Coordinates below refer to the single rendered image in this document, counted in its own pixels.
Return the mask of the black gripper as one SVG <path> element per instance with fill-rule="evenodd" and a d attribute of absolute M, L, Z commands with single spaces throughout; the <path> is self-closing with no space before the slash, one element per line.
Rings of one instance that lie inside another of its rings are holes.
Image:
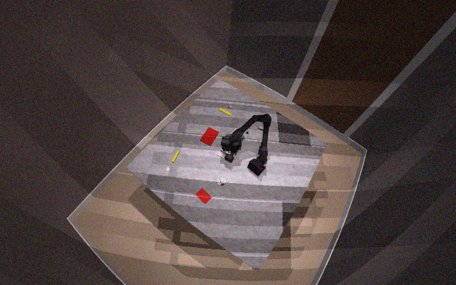
<path fill-rule="evenodd" d="M 232 149 L 231 146 L 229 148 L 230 148 L 229 151 L 231 153 L 230 154 L 226 154 L 224 158 L 231 162 L 233 160 L 233 158 L 234 158 L 233 157 L 234 153 L 236 154 L 237 150 L 240 148 L 240 145 L 238 146 L 237 149 Z"/>

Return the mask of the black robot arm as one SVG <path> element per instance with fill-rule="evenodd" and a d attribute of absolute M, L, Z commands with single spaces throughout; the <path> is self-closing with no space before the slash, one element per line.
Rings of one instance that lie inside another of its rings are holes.
<path fill-rule="evenodd" d="M 268 161 L 267 156 L 268 156 L 268 150 L 267 150 L 267 141 L 268 141 L 268 132 L 269 132 L 269 127 L 271 125 L 271 117 L 269 114 L 264 114 L 264 115 L 254 115 L 253 117 L 250 118 L 249 121 L 247 121 L 241 128 L 235 130 L 233 134 L 230 136 L 230 138 L 227 137 L 222 137 L 221 140 L 221 146 L 222 150 L 228 151 L 229 152 L 229 147 L 231 146 L 232 149 L 237 149 L 238 146 L 242 145 L 241 141 L 238 141 L 243 133 L 250 127 L 252 126 L 255 121 L 258 122 L 263 122 L 263 133 L 262 133 L 262 144 L 259 147 L 259 156 L 256 158 L 254 161 L 255 165 L 258 167 L 262 167 L 262 165 Z"/>

